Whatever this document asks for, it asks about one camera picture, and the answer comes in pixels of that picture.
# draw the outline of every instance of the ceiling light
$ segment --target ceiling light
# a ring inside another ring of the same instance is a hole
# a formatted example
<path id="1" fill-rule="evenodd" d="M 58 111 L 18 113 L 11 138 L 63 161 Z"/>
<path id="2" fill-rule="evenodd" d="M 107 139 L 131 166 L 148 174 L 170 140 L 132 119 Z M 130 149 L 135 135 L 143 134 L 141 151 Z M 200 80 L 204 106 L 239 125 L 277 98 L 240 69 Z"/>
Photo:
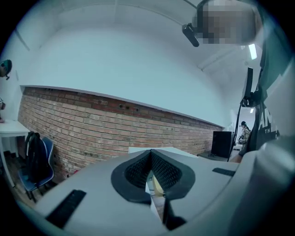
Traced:
<path id="1" fill-rule="evenodd" d="M 255 44 L 249 45 L 250 53 L 251 53 L 251 58 L 252 60 L 257 58 L 257 53 L 256 53 L 256 47 Z"/>

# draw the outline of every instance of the black strap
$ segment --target black strap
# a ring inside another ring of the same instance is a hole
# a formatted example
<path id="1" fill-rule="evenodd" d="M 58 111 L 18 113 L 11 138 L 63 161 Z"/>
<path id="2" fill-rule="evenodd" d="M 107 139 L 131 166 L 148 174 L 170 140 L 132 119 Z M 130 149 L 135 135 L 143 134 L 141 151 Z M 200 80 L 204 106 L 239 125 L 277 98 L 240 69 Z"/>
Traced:
<path id="1" fill-rule="evenodd" d="M 25 157 L 27 158 L 27 148 L 28 148 L 28 142 L 29 142 L 29 140 L 30 140 L 30 138 L 32 137 L 32 135 L 34 134 L 34 132 L 33 131 L 31 131 L 29 134 L 28 134 L 28 136 L 27 136 L 27 139 L 25 140 L 25 142 L 24 142 L 24 155 L 25 155 Z"/>
<path id="2" fill-rule="evenodd" d="M 34 156 L 33 156 L 33 163 L 35 163 L 37 161 L 37 164 L 39 164 L 39 158 L 40 158 L 40 150 L 39 150 L 39 145 L 38 145 L 38 141 L 40 139 L 40 135 L 39 133 L 35 133 L 35 137 L 34 137 Z"/>
<path id="3" fill-rule="evenodd" d="M 59 228 L 63 228 L 85 197 L 82 190 L 73 190 L 67 197 L 50 213 L 46 219 Z"/>

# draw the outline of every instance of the chair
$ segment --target chair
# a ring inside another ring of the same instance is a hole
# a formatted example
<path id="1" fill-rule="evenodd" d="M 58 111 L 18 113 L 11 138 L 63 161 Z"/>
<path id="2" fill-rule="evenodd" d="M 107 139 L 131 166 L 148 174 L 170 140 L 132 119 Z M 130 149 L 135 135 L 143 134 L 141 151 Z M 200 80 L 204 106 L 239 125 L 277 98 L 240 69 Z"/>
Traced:
<path id="1" fill-rule="evenodd" d="M 47 159 L 48 159 L 48 164 L 50 166 L 50 173 L 48 175 L 48 177 L 46 177 L 45 179 L 41 180 L 38 184 L 38 186 L 36 186 L 34 183 L 32 183 L 30 180 L 28 180 L 28 175 L 25 175 L 23 174 L 23 171 L 22 169 L 18 171 L 18 176 L 26 190 L 26 194 L 28 196 L 28 198 L 31 200 L 33 199 L 34 202 L 36 202 L 36 199 L 32 193 L 33 190 L 35 189 L 39 189 L 40 186 L 44 185 L 46 183 L 48 183 L 50 180 L 53 179 L 54 177 L 54 170 L 53 170 L 53 142 L 47 138 L 47 137 L 44 137 L 43 139 L 43 142 L 46 146 L 46 149 L 47 149 Z"/>

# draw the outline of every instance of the computer monitor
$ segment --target computer monitor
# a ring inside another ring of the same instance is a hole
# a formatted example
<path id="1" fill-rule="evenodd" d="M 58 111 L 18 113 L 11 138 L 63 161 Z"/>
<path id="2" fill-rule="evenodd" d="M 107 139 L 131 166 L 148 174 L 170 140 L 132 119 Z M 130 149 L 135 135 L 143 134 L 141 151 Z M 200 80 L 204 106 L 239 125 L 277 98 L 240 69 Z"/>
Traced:
<path id="1" fill-rule="evenodd" d="M 229 158 L 233 138 L 234 132 L 214 131 L 211 154 L 219 157 Z"/>

